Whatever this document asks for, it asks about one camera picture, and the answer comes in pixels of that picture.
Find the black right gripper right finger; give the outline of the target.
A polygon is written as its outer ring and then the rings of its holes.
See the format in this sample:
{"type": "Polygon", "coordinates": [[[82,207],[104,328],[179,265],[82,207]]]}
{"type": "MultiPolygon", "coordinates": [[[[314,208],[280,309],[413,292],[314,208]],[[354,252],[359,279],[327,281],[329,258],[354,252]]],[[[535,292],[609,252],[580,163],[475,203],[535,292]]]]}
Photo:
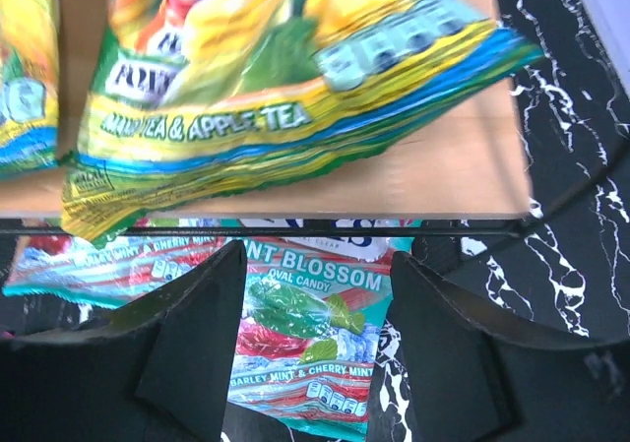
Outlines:
{"type": "Polygon", "coordinates": [[[395,254],[393,317],[425,441],[625,441],[629,343],[522,318],[395,254]]]}

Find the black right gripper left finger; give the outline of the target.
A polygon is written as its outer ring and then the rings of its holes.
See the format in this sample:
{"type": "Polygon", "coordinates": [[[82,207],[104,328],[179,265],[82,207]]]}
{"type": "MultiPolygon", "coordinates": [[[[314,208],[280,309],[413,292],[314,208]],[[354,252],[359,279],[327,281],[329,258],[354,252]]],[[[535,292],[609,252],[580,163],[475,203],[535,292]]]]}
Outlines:
{"type": "Polygon", "coordinates": [[[5,441],[217,441],[247,259],[192,271],[71,330],[1,341],[5,441]]]}

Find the teal mint candy bag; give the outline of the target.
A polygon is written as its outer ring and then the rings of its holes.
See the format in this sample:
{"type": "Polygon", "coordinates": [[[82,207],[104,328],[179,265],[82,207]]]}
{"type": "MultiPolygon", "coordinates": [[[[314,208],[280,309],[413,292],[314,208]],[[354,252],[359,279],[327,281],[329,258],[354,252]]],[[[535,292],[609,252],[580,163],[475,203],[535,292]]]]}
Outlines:
{"type": "Polygon", "coordinates": [[[246,237],[227,399],[309,434],[362,441],[390,270],[404,237],[246,237]]]}
{"type": "Polygon", "coordinates": [[[187,274],[224,243],[218,236],[120,235],[97,249],[79,237],[33,235],[19,249],[2,292],[116,308],[187,274]]]}

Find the green yellow candy bag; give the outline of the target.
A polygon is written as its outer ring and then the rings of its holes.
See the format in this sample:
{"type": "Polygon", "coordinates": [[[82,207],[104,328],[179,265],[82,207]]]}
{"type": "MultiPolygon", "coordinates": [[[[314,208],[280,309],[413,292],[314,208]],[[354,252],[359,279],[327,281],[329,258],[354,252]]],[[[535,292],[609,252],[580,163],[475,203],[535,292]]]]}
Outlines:
{"type": "Polygon", "coordinates": [[[60,0],[1,0],[1,178],[56,165],[60,0]]]}

